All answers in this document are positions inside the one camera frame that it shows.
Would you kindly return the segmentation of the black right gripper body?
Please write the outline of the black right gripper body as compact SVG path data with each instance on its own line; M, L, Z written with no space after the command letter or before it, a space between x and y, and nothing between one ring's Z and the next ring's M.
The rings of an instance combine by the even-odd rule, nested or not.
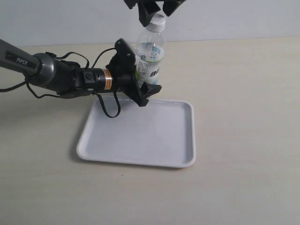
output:
M164 0L124 0L125 4L132 9L138 3L153 3L153 2L163 2Z

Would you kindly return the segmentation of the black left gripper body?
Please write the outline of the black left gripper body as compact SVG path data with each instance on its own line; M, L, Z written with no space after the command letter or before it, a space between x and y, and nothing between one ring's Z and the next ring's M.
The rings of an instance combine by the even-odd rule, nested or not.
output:
M144 107L148 99L142 95L135 77L136 56L132 46L120 38L114 45L116 54L105 68L81 69L82 87L95 93L122 92Z

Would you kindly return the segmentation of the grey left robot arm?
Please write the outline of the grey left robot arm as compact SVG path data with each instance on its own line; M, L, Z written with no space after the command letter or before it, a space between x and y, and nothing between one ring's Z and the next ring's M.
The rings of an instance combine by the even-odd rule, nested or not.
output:
M162 87L138 85L135 53L124 39L117 40L113 49L116 54L105 68L81 67L77 62L66 61L66 56L50 52L31 55L1 40L0 66L22 73L29 84L54 91L62 99L122 92L140 107L146 106L148 98Z

